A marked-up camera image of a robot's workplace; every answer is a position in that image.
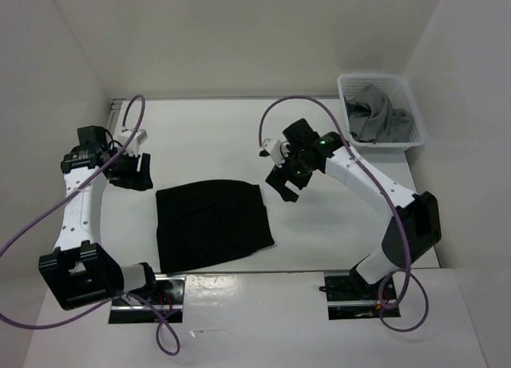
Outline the black skirt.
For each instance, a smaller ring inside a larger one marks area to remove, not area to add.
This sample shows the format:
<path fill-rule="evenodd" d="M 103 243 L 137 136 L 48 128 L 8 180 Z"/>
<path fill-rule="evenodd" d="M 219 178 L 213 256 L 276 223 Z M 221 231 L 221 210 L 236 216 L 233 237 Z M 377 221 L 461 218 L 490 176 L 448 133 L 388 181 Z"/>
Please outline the black skirt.
<path fill-rule="evenodd" d="M 275 245 L 259 185 L 203 180 L 156 192 L 160 271 L 184 272 Z"/>

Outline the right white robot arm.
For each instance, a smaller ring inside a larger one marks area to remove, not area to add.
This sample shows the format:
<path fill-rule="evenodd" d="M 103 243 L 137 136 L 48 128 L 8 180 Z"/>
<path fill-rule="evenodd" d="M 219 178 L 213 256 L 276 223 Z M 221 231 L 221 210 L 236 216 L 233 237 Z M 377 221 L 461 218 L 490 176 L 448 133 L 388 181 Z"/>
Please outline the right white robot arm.
<path fill-rule="evenodd" d="M 369 204 L 386 225 L 377 248 L 349 271 L 353 295 L 366 299 L 391 272 L 415 263 L 441 239 L 438 201 L 429 192 L 417 194 L 380 172 L 336 132 L 323 136 L 300 119 L 283 131 L 283 140 L 260 141 L 260 155 L 270 157 L 266 178 L 286 202 L 299 198 L 289 187 L 305 188 L 313 173 L 341 182 Z"/>

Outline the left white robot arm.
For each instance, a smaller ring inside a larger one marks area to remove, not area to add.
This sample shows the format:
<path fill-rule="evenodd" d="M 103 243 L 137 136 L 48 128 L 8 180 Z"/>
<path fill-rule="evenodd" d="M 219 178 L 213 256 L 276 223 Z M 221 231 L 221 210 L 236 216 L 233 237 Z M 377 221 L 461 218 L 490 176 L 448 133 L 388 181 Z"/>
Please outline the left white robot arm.
<path fill-rule="evenodd" d="M 150 155 L 140 151 L 143 129 L 116 136 L 100 126 L 77 131 L 79 143 L 65 154 L 61 171 L 68 202 L 51 253 L 38 269 L 65 311 L 115 299 L 130 292 L 139 303 L 156 299 L 159 284 L 148 263 L 122 267 L 101 245 L 101 203 L 107 184 L 144 192 L 153 187 Z"/>

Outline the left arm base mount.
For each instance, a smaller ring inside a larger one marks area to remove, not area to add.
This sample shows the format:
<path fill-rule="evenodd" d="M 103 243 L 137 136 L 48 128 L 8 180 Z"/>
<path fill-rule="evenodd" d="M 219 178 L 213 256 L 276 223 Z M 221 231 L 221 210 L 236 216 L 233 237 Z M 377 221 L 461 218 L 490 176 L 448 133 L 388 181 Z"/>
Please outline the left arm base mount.
<path fill-rule="evenodd" d="M 145 296 L 145 300 L 170 323 L 181 323 L 184 312 L 184 275 L 156 275 L 156 290 Z M 109 324 L 158 323 L 156 314 L 143 302 L 124 295 L 112 301 Z"/>

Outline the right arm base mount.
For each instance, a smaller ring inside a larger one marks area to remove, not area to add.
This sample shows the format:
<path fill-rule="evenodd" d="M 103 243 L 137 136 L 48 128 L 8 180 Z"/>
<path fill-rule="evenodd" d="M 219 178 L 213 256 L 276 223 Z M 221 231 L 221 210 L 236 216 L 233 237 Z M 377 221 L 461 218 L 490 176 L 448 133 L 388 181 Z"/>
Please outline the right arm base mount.
<path fill-rule="evenodd" d="M 325 294 L 330 320 L 376 319 L 382 305 L 395 303 L 398 295 L 393 279 L 382 290 L 382 300 L 378 297 L 379 283 L 367 285 L 358 281 L 348 271 L 327 272 L 319 291 Z"/>

